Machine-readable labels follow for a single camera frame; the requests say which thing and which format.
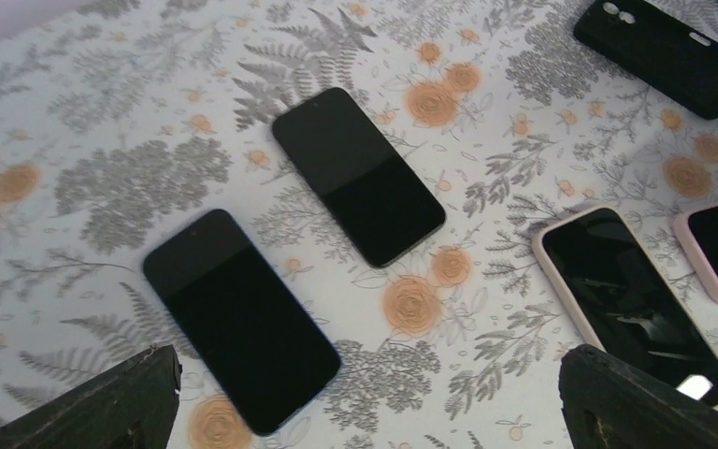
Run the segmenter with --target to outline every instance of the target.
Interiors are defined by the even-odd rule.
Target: pink phone case
[[[695,269],[697,277],[700,279],[700,283],[703,285],[703,288],[706,289],[706,292],[709,294],[711,299],[718,303],[717,273],[714,272],[709,259],[706,258],[703,250],[700,249],[700,245],[697,244],[697,240],[695,240],[695,236],[689,228],[690,215],[702,210],[716,207],[718,207],[718,203],[679,214],[673,222],[673,232],[675,232],[676,239],[678,239],[684,253],[686,253],[686,258],[689,261],[689,264]]]

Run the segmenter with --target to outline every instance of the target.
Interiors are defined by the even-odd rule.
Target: orange flower print
[[[201,88],[183,89],[182,91],[187,93],[186,98],[188,98],[188,101],[191,103],[199,103],[202,101],[202,95],[205,94],[205,91]]]
[[[12,140],[18,140],[18,141],[24,141],[24,140],[31,140],[32,137],[29,136],[29,132],[25,129],[10,129],[7,131],[7,135]]]
[[[704,134],[695,138],[695,152],[709,164],[718,163],[718,137],[714,134]]]
[[[9,166],[0,174],[0,202],[14,203],[29,196],[39,184],[39,168],[31,163]]]
[[[442,126],[452,122],[458,105],[441,84],[420,82],[406,91],[406,107],[417,123]]]
[[[454,246],[442,246],[431,260],[431,269],[441,286],[464,283],[472,271],[468,254]]]
[[[128,37],[125,35],[124,31],[114,31],[111,33],[111,40],[114,42],[124,42],[128,40]]]
[[[458,35],[461,37],[461,45],[477,44],[481,41],[480,35],[475,30],[465,28]]]
[[[361,3],[351,3],[348,6],[348,10],[357,19],[362,19],[367,15],[367,7],[365,7],[365,5],[362,5]]]
[[[206,399],[188,418],[188,443],[193,449],[249,449],[251,432],[223,395]]]
[[[574,194],[576,193],[574,191],[574,186],[571,185],[571,181],[562,180],[557,183],[557,186],[560,187],[560,193],[562,193],[565,196],[574,196]]]
[[[249,162],[246,167],[247,171],[254,171],[257,169],[269,169],[268,165],[271,163],[271,160],[262,150],[251,150],[244,155],[246,156],[246,160]]]
[[[604,117],[606,105],[603,101],[591,101],[587,107],[587,112],[591,117]]]
[[[397,113],[392,109],[387,109],[381,114],[374,115],[373,121],[379,124],[389,124],[395,119],[395,117],[397,117]]]
[[[676,156],[662,165],[665,180],[680,195],[701,198],[711,190],[711,174],[698,161]]]
[[[208,117],[205,117],[202,114],[196,114],[191,118],[190,121],[184,123],[194,129],[193,134],[195,135],[198,133],[216,134],[216,131],[213,131],[213,125],[210,124],[210,120],[208,120]]]
[[[568,126],[573,126],[577,124],[577,116],[569,109],[563,109],[560,111],[560,121],[562,123],[567,124]]]
[[[452,92],[474,91],[481,83],[480,70],[471,64],[455,64],[447,69],[445,85]]]
[[[419,276],[402,276],[387,287],[382,306],[389,324],[412,337],[422,336],[441,318],[434,287]]]
[[[417,52],[420,54],[420,61],[431,65],[435,64],[438,58],[441,57],[441,50],[433,42],[425,42]]]
[[[510,121],[512,122],[510,131],[513,133],[514,136],[525,137],[530,133],[529,124],[532,122],[527,120],[526,114],[519,112],[518,114],[516,114],[515,117],[511,118]]]
[[[682,127],[681,115],[673,109],[662,109],[662,113],[659,114],[659,119],[662,120],[662,125],[665,126],[666,129],[676,131]]]

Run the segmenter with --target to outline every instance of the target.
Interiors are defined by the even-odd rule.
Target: table
[[[718,39],[718,3],[657,5]],[[557,373],[582,339],[530,240],[592,201],[625,214],[718,353],[718,305],[669,227],[718,199],[718,121],[576,43],[585,6],[101,0],[1,42],[0,425],[155,342],[184,367],[170,448],[569,447]],[[448,212],[386,270],[269,135],[283,101],[328,86]],[[141,276],[148,251],[212,208],[347,367],[270,438],[242,425]]]

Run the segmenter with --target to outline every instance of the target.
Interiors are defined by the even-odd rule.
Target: phone back
[[[596,0],[583,44],[704,119],[718,118],[718,42],[642,0]]]

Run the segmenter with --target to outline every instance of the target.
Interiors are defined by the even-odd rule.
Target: fern print
[[[38,265],[27,259],[8,259],[7,265],[14,274],[0,281],[0,304],[5,296],[14,293],[18,300],[27,300],[36,287],[51,279],[61,279],[57,284],[56,297],[63,297],[82,279],[91,277],[106,268],[131,272],[121,265],[83,260],[65,249],[48,249],[46,262]]]
[[[321,200],[303,181],[285,187],[276,198],[276,205],[251,222],[264,245],[281,248],[311,237],[316,244],[327,247],[327,259],[339,263],[353,260],[350,241]]]
[[[541,157],[559,142],[549,136],[537,134],[513,142],[511,152],[486,157],[486,175],[494,175],[490,181],[475,182],[467,187],[464,212],[471,218],[482,213],[486,206],[502,203],[510,195],[510,187],[529,185],[546,170],[546,160]]]
[[[450,379],[450,397],[444,411],[453,420],[459,413],[468,413],[472,404],[491,400],[504,376],[522,376],[534,362],[546,354],[547,340],[540,336],[544,327],[564,315],[551,311],[552,303],[529,305],[508,316],[508,328],[487,332],[475,341],[475,361],[483,360],[479,371],[465,369]]]
[[[41,407],[62,394],[62,391],[47,386],[15,386],[4,384],[3,388],[11,398],[17,400],[23,407],[30,410]]]
[[[19,357],[29,368],[70,387],[83,384],[112,365],[106,351],[93,348],[71,348],[43,355],[21,351]]]
[[[62,320],[60,323],[81,327],[102,341],[109,359],[122,362],[157,344],[172,344],[179,354],[198,359],[199,355],[180,330],[174,318],[165,310],[154,307],[136,289],[127,283],[120,286],[131,300],[133,319],[120,319],[115,314],[93,315]]]
[[[237,130],[256,123],[270,123],[296,103],[319,91],[341,86],[361,103],[366,93],[357,89],[352,76],[353,63],[360,51],[372,52],[365,37],[376,37],[368,26],[354,22],[342,10],[336,23],[310,9],[322,29],[285,26],[275,31],[297,39],[295,44],[246,45],[246,50],[264,59],[260,63],[241,63],[241,68],[261,80],[234,78],[236,86],[250,97],[236,98]]]

